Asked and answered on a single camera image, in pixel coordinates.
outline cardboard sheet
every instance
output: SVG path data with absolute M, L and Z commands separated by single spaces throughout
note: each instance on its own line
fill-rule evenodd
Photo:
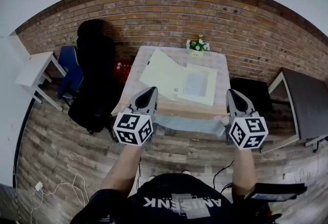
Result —
M 212 106 L 214 102 L 217 71 L 203 66 L 180 66 L 156 49 L 146 65 L 140 81 L 155 86 L 170 100 L 200 103 Z
M 177 101 L 177 92 L 184 81 L 185 67 L 180 66 L 162 51 L 156 49 L 146 65 L 140 81 L 170 100 Z

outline white side table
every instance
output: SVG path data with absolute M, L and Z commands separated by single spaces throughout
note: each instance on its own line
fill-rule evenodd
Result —
M 55 67 L 60 71 L 60 73 L 65 76 L 65 70 L 60 66 L 57 62 L 56 58 L 53 56 L 53 52 L 45 52 L 40 54 L 32 54 L 27 63 L 25 63 L 22 68 L 19 76 L 16 78 L 15 83 L 22 85 L 23 87 L 33 88 L 35 89 L 44 99 L 46 99 L 50 104 L 52 104 L 55 108 L 62 111 L 63 108 L 58 105 L 54 100 L 52 100 L 44 91 L 39 88 L 40 78 L 44 77 L 46 80 L 51 82 L 50 77 L 45 73 L 45 69 L 48 64 L 53 62 Z M 33 98 L 39 102 L 42 101 L 32 94 Z

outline black office chair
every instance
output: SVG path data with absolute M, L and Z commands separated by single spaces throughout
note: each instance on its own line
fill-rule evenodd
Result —
M 260 114 L 272 111 L 272 102 L 265 82 L 236 77 L 230 81 L 230 86 L 231 89 L 235 89 L 249 98 L 255 110 Z
M 77 31 L 77 59 L 84 81 L 68 115 L 89 133 L 109 127 L 109 117 L 117 105 L 121 88 L 113 77 L 115 45 L 103 35 L 104 21 L 83 22 Z

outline blue chair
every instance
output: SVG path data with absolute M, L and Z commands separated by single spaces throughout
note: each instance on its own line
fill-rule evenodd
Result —
M 56 94 L 69 105 L 66 98 L 72 99 L 74 97 L 84 77 L 77 62 L 74 46 L 63 46 L 61 48 L 58 63 L 66 70 L 67 74 L 57 88 Z

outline black device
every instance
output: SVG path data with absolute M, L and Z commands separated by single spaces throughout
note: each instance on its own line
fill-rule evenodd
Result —
M 245 200 L 252 199 L 265 202 L 283 202 L 289 199 L 295 199 L 307 189 L 305 184 L 256 183 L 245 196 Z

